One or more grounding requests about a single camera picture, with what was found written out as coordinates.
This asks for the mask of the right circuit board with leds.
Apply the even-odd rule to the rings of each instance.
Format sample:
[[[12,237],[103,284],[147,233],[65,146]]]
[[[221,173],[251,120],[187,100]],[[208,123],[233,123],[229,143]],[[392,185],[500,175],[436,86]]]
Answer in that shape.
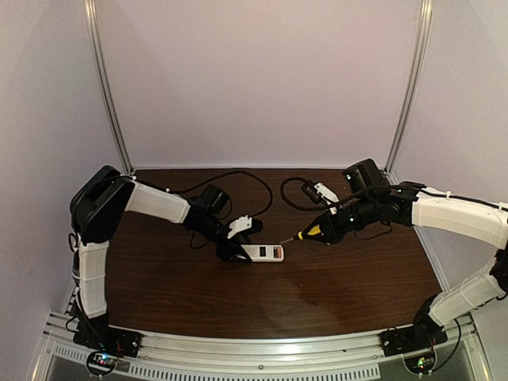
[[[423,352],[402,358],[406,370],[417,376],[428,375],[433,372],[437,363],[436,353],[433,351]]]

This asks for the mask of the yellow handled screwdriver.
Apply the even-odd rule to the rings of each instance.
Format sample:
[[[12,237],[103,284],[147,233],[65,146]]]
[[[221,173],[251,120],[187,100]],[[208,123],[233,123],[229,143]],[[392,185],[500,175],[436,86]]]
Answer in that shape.
[[[294,236],[280,241],[280,244],[286,244],[292,241],[319,241],[321,239],[320,225],[314,225],[297,232]]]

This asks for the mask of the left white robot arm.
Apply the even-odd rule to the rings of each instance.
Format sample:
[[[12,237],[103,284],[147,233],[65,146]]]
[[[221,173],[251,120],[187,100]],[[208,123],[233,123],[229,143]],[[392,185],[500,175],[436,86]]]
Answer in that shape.
[[[70,203],[71,227],[77,235],[79,307],[87,318],[106,315],[106,253],[126,212],[157,217],[203,235],[217,245],[223,260],[247,262],[252,258],[236,241],[235,226],[220,222],[212,213],[217,190],[197,198],[185,198],[121,174],[116,168],[100,168]]]

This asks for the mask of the aluminium front rail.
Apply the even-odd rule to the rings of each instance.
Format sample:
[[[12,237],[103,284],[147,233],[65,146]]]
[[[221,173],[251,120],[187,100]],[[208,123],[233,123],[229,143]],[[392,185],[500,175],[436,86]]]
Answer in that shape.
[[[491,380],[471,317],[447,327],[448,341],[385,356],[378,330],[301,339],[217,339],[143,332],[134,358],[123,357],[106,380]],[[430,375],[410,371],[424,354],[437,357]]]

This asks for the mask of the white remote control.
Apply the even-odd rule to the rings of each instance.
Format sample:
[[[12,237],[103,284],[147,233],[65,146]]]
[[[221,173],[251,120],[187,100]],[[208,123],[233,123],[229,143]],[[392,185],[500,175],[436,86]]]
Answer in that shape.
[[[273,249],[282,247],[280,244],[243,244],[245,251],[252,257],[253,263],[282,263],[273,257]]]

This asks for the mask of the left circuit board with leds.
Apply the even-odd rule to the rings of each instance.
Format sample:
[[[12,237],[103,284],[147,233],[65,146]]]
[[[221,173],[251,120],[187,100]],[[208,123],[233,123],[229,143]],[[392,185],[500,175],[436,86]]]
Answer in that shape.
[[[116,369],[118,362],[119,359],[116,356],[106,352],[93,351],[87,356],[85,365],[92,375],[106,376]]]

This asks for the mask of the aluminium corner post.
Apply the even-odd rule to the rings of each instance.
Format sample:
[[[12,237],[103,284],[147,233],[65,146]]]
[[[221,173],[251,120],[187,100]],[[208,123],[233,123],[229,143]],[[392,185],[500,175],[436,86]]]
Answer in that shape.
[[[394,166],[396,164],[398,154],[400,153],[404,135],[409,124],[411,111],[418,91],[419,79],[421,78],[425,56],[429,45],[432,22],[433,1],[423,0],[421,1],[421,8],[418,15],[414,50],[406,82],[406,89],[402,100],[402,107],[398,116],[398,123],[384,169],[384,171],[389,175],[394,172]]]
[[[121,165],[125,172],[133,173],[134,167],[129,157],[125,138],[121,131],[117,110],[114,104],[113,91],[107,72],[106,58],[102,47],[102,38],[98,20],[97,2],[85,0],[83,2],[90,46],[94,59],[94,65],[98,76],[99,90],[102,96],[106,117],[109,122],[114,144],[119,155]]]

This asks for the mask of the left aluminium corner post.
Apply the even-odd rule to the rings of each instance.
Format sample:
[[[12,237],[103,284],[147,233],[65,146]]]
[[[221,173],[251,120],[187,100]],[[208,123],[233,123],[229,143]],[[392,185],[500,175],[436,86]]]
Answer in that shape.
[[[109,122],[114,144],[119,155],[121,165],[125,172],[133,173],[134,167],[129,157],[125,138],[121,131],[117,110],[114,104],[113,91],[107,72],[106,58],[102,47],[102,38],[98,20],[97,2],[85,0],[83,2],[90,46],[94,59],[94,65],[98,76],[99,90],[102,96],[106,117]]]

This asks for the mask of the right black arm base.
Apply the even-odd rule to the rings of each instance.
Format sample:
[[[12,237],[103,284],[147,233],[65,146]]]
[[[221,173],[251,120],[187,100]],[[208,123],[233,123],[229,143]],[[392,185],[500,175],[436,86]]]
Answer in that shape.
[[[427,298],[416,313],[411,325],[405,328],[389,328],[379,334],[385,357],[430,348],[433,344],[443,344],[448,340],[442,325],[430,316],[430,306],[436,294]]]

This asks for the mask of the right aluminium corner post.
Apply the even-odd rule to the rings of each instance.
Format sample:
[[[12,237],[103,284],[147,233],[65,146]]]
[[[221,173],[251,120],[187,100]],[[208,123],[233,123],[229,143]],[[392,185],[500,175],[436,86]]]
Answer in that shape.
[[[402,100],[402,107],[398,116],[398,123],[384,169],[384,171],[389,175],[394,172],[394,166],[396,164],[398,154],[400,153],[404,135],[409,124],[411,111],[418,91],[419,79],[421,78],[425,56],[429,45],[432,22],[433,1],[423,0],[421,1],[421,8],[418,15],[414,50],[406,82],[406,89]]]

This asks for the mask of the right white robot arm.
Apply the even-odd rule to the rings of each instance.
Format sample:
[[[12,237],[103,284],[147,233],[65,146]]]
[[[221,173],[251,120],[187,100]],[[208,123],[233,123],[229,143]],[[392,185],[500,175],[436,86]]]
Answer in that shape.
[[[372,159],[346,168],[343,176],[352,191],[349,204],[331,202],[296,239],[337,244],[346,234],[379,222],[440,229],[496,248],[486,265],[428,301],[418,320],[437,326],[507,295],[505,204],[438,191],[421,183],[392,185]]]

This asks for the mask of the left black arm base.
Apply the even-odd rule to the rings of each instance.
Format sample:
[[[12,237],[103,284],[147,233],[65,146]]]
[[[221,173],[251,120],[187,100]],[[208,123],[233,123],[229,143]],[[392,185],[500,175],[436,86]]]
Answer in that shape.
[[[79,316],[77,332],[72,340],[75,344],[110,355],[137,358],[141,334],[110,326],[107,314],[96,318],[83,315]]]

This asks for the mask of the circuit board with leds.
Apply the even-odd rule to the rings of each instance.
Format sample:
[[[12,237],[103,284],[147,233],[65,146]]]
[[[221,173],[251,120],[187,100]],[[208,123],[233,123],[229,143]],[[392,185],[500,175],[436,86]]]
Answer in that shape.
[[[92,375],[106,376],[116,369],[118,362],[119,359],[116,356],[106,352],[93,351],[87,356],[85,365]]]
[[[428,375],[433,372],[437,363],[436,353],[433,351],[423,352],[402,358],[406,370],[417,376]]]

